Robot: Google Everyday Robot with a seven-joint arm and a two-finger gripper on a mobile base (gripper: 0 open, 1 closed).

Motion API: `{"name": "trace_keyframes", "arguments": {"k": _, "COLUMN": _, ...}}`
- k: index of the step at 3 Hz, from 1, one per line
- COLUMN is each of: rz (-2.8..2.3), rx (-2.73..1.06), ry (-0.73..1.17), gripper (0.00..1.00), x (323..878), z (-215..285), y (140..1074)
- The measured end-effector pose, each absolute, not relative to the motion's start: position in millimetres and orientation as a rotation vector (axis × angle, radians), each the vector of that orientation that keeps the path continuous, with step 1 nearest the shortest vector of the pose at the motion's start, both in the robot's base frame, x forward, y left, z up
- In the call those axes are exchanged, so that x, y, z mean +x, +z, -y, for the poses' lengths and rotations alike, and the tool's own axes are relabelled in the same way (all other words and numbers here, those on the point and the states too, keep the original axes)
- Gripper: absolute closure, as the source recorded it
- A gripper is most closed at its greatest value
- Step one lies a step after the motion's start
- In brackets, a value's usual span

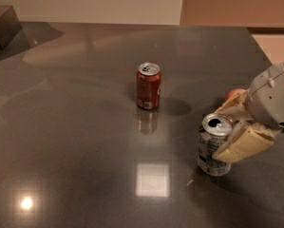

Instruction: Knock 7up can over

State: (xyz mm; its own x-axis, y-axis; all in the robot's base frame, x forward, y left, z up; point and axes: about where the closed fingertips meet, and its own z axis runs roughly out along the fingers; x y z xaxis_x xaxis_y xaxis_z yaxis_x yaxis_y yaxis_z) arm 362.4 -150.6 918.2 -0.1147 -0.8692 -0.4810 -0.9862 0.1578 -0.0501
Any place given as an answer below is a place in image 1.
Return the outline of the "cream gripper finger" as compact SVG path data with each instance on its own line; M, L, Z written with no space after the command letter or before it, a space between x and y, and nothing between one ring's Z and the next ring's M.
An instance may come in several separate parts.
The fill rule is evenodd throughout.
M234 120L239 119L251 119L252 116L249 113L246 106L247 91L237 99L229 99L217 109L217 113L230 116Z
M212 154L212 157L220 162L239 162L270 148L281 132L279 128L271 128L262 123L239 121L227 141Z

